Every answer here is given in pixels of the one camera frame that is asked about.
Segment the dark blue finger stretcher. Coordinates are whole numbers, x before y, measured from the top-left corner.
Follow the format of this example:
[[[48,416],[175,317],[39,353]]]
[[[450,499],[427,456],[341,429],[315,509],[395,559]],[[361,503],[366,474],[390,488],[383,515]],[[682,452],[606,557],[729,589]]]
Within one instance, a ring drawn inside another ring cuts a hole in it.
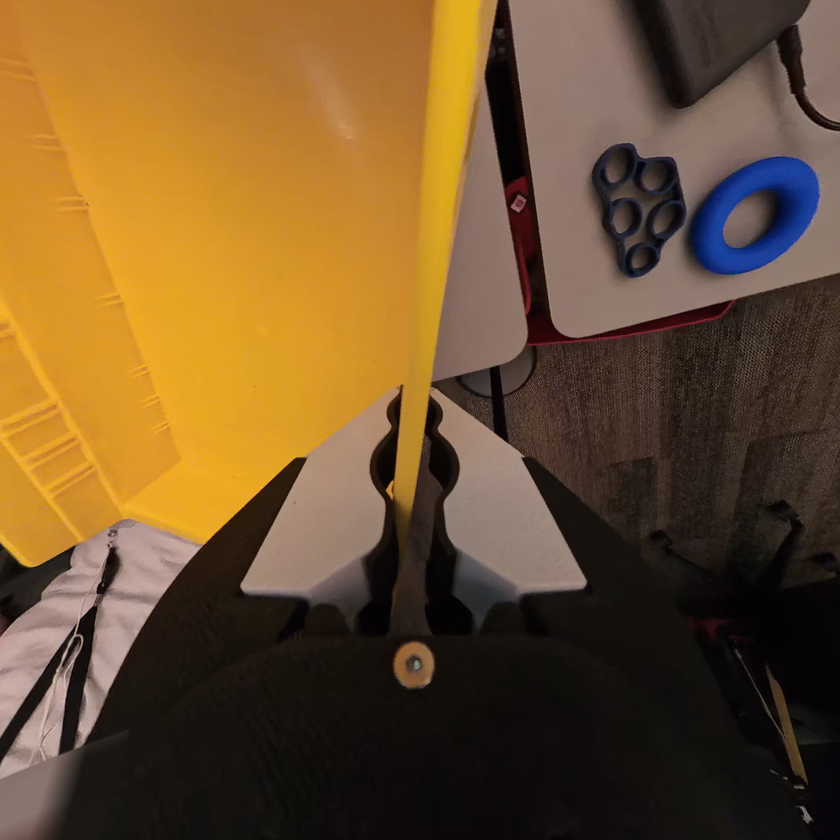
[[[633,143],[615,143],[596,159],[591,183],[619,273],[630,280],[645,277],[687,220],[676,159],[644,156]]]

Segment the yellow plastic bin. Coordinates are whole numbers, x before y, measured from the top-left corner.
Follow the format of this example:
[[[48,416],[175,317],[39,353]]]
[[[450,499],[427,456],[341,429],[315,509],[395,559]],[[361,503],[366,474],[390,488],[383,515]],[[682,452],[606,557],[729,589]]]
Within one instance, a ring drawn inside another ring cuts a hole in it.
[[[2,545],[204,542],[404,383],[495,2],[2,2]]]

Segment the person's white clothing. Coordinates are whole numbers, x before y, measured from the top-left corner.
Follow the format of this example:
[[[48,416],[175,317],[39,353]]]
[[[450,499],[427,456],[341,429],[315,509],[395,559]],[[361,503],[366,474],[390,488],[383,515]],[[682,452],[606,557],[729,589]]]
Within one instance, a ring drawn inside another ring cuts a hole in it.
[[[97,597],[110,549],[119,569],[103,596],[92,635],[91,663],[80,703],[76,746],[88,740],[112,684],[157,602],[199,550],[142,523],[123,520],[35,569],[48,582],[2,635],[1,722],[6,730],[49,661],[65,646]]]

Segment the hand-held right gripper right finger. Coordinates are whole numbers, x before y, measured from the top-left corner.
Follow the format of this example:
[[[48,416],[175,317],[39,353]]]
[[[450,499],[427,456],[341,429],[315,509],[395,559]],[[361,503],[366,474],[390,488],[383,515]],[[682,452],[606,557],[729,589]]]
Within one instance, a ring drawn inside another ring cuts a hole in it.
[[[429,471],[440,485],[425,571],[435,635],[469,635],[524,596],[587,581],[524,457],[437,389],[427,411]]]

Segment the grey round table foot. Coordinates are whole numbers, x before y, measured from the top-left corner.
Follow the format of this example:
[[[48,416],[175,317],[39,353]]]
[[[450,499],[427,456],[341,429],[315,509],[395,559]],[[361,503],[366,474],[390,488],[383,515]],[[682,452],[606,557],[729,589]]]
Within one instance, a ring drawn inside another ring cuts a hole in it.
[[[508,396],[529,382],[538,362],[537,349],[525,347],[513,360],[498,366],[501,392]],[[473,371],[456,377],[457,383],[473,396],[491,399],[490,369]]]

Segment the black office chair base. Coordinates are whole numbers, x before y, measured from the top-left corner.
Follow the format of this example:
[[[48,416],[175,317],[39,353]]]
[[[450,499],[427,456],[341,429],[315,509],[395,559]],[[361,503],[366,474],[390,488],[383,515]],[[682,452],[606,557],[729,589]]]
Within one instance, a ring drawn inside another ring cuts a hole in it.
[[[700,584],[699,593],[678,598],[679,610],[709,638],[729,632],[769,648],[808,646],[838,656],[838,558],[832,553],[813,555],[811,561],[831,577],[786,586],[786,576],[805,536],[805,524],[786,500],[770,504],[766,511],[785,523],[788,531],[771,560],[753,577],[730,565],[719,572],[709,570],[680,554],[665,531],[649,534],[665,557],[693,574]]]

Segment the dark grey power adapter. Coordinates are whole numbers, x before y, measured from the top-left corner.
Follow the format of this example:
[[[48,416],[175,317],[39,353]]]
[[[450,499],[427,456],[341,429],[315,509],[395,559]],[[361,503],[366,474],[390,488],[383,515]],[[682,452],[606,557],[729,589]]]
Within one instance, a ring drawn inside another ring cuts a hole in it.
[[[789,27],[809,1],[633,1],[668,103],[703,99]]]

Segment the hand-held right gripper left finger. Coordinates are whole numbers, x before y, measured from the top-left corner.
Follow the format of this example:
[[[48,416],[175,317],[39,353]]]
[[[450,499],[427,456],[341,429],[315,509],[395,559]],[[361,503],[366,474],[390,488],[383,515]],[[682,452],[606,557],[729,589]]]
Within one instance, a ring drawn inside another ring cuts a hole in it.
[[[401,393],[393,389],[311,451],[241,584],[247,595],[336,607],[384,636],[399,564],[392,482]]]

